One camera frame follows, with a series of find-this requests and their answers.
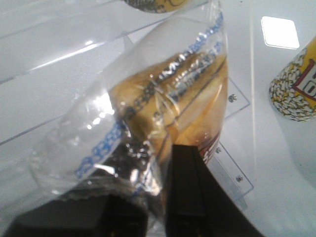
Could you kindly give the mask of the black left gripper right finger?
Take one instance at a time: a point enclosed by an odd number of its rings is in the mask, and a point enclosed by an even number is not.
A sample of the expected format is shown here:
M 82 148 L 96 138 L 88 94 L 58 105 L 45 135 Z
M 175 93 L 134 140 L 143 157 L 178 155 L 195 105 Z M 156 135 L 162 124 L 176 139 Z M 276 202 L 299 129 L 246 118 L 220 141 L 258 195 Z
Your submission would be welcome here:
M 197 147 L 173 145 L 168 237 L 260 237 L 208 171 Z

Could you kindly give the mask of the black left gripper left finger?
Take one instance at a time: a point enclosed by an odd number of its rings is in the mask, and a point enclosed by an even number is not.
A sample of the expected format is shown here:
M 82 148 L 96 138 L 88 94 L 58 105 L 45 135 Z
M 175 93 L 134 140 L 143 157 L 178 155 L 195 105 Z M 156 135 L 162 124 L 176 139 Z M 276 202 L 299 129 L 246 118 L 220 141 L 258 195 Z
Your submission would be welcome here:
M 132 174 L 144 171 L 148 149 L 119 145 L 92 168 L 86 178 L 58 190 L 40 187 L 30 170 L 13 177 L 3 188 L 4 237 L 109 237 L 144 236 L 147 231 L 146 197 L 138 194 Z

